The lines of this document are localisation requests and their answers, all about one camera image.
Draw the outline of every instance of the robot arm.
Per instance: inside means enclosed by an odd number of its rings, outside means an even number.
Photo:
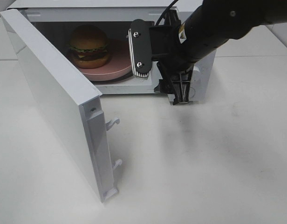
[[[204,0],[183,24],[175,10],[164,15],[161,26],[135,20],[129,30],[133,73],[145,78],[158,61],[163,80],[155,91],[174,94],[174,104],[188,103],[196,62],[255,26],[282,22],[287,22],[287,0]]]

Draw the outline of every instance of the white microwave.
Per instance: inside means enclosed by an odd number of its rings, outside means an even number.
[[[90,82],[64,55],[72,30],[81,24],[103,29],[109,38],[128,41],[135,19],[151,25],[171,3],[160,1],[17,0],[1,12],[29,88],[46,120],[54,128],[78,168],[101,201],[117,192],[107,142],[106,123],[100,104],[102,94],[154,94],[161,79],[156,65],[148,79],[128,77],[111,83]],[[189,12],[178,11],[185,20]],[[194,67],[190,101],[204,99],[215,52]]]

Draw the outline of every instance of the screw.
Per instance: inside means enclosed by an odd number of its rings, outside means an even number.
[[[141,62],[137,63],[137,67],[141,68],[143,66],[143,64]]]
[[[139,37],[139,33],[138,32],[134,32],[133,33],[133,36],[136,38],[136,37]]]
[[[236,16],[236,11],[231,11],[230,13],[229,13],[229,15],[231,16],[231,17],[235,17]]]

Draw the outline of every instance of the cable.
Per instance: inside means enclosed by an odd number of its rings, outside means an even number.
[[[160,21],[164,18],[164,15],[170,10],[170,8],[179,0],[174,0],[160,15],[159,19],[156,22],[156,26],[159,25]]]

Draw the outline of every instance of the open microwave door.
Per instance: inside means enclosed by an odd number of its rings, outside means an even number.
[[[1,17],[39,108],[103,202],[117,190],[100,91],[17,9]]]

